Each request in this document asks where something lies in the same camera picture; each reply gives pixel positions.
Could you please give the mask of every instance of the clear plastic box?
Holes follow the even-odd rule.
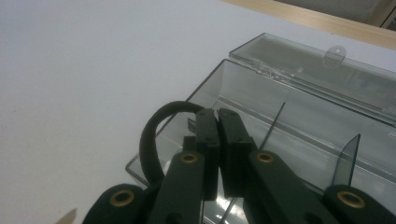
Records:
[[[340,46],[323,51],[263,34],[231,51],[230,60],[223,60],[188,101],[239,113],[257,146],[274,125],[264,149],[319,192],[333,183],[342,153],[359,134],[357,157],[345,154],[354,169],[344,168],[341,175],[352,172],[351,186],[396,214],[396,74],[345,56]],[[183,137],[193,135],[194,119],[177,114],[160,129],[156,141],[165,172]],[[126,170],[147,185],[138,155]],[[222,217],[247,223],[242,201],[225,199],[219,179],[218,199],[205,203],[205,223]]]

